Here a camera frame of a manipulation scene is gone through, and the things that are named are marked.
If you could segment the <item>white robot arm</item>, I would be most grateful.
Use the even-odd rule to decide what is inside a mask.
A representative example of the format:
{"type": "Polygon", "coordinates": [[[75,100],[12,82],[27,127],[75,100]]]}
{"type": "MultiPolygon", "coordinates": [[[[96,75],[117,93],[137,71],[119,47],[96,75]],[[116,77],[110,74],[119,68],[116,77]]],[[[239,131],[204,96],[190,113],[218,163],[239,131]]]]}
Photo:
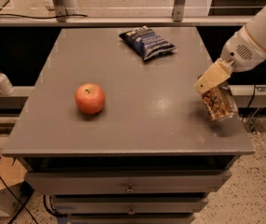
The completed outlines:
{"type": "Polygon", "coordinates": [[[252,70],[266,60],[266,6],[225,43],[219,58],[198,78],[199,94],[228,80],[232,73],[252,70]]]}

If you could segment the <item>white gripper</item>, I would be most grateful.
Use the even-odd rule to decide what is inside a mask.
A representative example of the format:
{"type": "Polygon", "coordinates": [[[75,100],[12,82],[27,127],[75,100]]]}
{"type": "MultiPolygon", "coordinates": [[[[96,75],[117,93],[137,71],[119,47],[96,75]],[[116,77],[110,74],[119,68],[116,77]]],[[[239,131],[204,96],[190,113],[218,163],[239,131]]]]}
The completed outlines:
{"type": "Polygon", "coordinates": [[[265,60],[266,49],[246,29],[240,29],[225,43],[220,58],[198,78],[194,88],[204,94],[228,80],[233,71],[252,70],[265,60]]]}

